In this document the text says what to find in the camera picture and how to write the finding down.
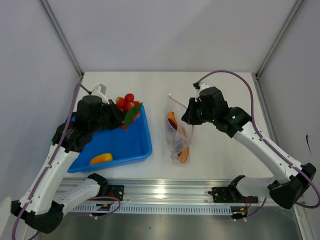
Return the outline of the clear zip top bag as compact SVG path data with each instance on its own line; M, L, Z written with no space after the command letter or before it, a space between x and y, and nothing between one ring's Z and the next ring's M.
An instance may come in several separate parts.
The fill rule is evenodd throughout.
M182 121L187 107L168 94L164 111L165 137L170 158L175 163L186 164L190 159L190 145L194 127Z

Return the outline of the red toy strawberry bunch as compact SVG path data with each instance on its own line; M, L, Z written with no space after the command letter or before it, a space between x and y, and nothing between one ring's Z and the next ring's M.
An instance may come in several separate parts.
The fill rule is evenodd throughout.
M133 93L127 93L124 97L118 96L115 100L116 107L123 112L126 116L129 113L128 119L131 120L130 125L132 125L137 118L140 117L141 109L136 111L135 116L133 117L133 111L131 108L135 108L136 106L142 107L142 103L138 100L135 100L135 96Z

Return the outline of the blue plastic bin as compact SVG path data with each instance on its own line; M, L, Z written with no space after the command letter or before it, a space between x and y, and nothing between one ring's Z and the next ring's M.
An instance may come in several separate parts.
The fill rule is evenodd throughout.
M128 130L117 128L94 134L92 141L84 147L67 172L93 172L133 164L147 159L152 151L147 115L145 108L141 107L140 116ZM94 157L107 153L112 155L112 161L90 164Z

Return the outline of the orange toy meat slice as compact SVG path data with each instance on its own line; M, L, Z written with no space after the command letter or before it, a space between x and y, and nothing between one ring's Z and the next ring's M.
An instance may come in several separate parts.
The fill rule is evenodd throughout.
M167 120L169 126L173 129L173 133L171 135L172 148L170 157L179 161L181 164L185 164L190 155L190 141L188 139L186 129L182 125L178 124L173 111L170 111L167 114Z

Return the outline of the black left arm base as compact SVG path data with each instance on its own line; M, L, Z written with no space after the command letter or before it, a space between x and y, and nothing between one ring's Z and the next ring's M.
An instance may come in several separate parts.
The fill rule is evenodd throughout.
M101 186L97 194L97 197L114 197L122 201L124 197L124 190L124 185Z

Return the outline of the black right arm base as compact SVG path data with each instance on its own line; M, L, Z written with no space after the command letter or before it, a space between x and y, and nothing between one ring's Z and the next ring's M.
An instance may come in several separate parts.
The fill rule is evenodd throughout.
M257 196L243 196L235 187L212 187L207 192L212 196L214 203L231 203L231 204L257 204Z

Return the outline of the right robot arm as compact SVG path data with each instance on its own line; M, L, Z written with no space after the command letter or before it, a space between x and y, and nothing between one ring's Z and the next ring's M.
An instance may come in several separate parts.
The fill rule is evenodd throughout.
M309 188L316 173L311 163L284 159L287 154L254 126L253 117L240 107L229 107L222 92L205 83L194 84L197 96L189 99L182 121L189 125L213 124L216 129L245 146L273 174L269 178L237 176L228 196L234 202L245 197L271 198L284 209L291 209Z

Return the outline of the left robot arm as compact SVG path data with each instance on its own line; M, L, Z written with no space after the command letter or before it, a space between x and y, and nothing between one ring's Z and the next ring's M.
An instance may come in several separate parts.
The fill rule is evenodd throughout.
M86 95L77 103L66 122L59 125L51 140L47 158L30 189L11 202L11 213L32 229L49 234L73 208L90 199L110 199L109 181L92 173L81 184L58 195L67 170L79 157L94 134L119 128L125 114L107 98Z

